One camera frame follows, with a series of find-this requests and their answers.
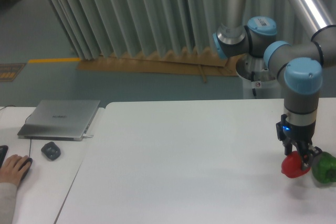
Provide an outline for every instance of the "yellow floor stripe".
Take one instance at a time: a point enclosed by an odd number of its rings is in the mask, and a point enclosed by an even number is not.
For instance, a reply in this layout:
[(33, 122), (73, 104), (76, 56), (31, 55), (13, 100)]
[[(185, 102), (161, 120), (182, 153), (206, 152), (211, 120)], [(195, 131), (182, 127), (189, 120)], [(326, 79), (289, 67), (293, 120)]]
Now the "yellow floor stripe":
[(29, 60), (28, 63), (51, 63), (51, 62), (71, 62), (80, 61), (79, 58), (60, 58), (60, 59), (35, 59)]

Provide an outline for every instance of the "human hand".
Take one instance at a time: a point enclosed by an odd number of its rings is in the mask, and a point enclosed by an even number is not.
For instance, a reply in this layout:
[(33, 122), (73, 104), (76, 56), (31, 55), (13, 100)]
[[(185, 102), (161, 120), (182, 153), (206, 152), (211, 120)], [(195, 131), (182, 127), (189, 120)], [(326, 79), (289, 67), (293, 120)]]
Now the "human hand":
[(12, 183), (18, 187), (23, 174), (31, 166), (31, 163), (28, 162), (21, 170), (19, 170), (27, 159), (28, 156), (10, 156), (0, 168), (0, 183)]

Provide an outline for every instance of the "green bell pepper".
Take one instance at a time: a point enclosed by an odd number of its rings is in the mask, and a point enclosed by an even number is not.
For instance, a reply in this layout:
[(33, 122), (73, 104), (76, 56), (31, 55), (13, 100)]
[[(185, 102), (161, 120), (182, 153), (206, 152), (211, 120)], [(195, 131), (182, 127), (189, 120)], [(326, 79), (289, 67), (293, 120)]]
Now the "green bell pepper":
[(322, 152), (311, 166), (315, 179), (323, 184), (336, 182), (336, 157)]

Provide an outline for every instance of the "white table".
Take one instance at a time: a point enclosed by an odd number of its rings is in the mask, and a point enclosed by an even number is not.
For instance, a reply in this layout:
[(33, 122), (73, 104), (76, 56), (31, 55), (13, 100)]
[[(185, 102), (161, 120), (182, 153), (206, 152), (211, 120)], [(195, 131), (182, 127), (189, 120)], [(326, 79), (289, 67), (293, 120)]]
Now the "white table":
[[(280, 172), (283, 100), (112, 103), (57, 224), (334, 223), (336, 188)], [(336, 99), (313, 142), (336, 155)]]
[[(6, 158), (13, 154), (29, 154), (30, 140), (19, 139), (17, 133), (35, 108), (8, 107), (0, 111), (0, 145), (8, 145)], [(94, 134), (104, 109), (99, 108), (88, 135)], [(53, 141), (61, 156), (49, 161), (41, 148), (50, 140), (32, 140), (33, 164), (17, 191), (13, 223), (54, 223), (92, 138), (81, 142)]]

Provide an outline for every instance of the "gray floor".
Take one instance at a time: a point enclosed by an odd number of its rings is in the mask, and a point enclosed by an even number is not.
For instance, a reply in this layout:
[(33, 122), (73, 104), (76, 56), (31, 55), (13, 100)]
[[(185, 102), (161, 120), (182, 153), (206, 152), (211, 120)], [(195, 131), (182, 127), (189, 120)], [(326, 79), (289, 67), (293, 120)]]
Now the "gray floor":
[[(75, 57), (46, 0), (0, 3), (0, 63)], [(242, 99), (238, 77), (94, 72), (77, 62), (27, 64), (13, 82), (0, 82), (0, 106), (36, 106), (42, 99), (116, 101)], [(322, 97), (336, 97), (335, 68), (323, 73)]]

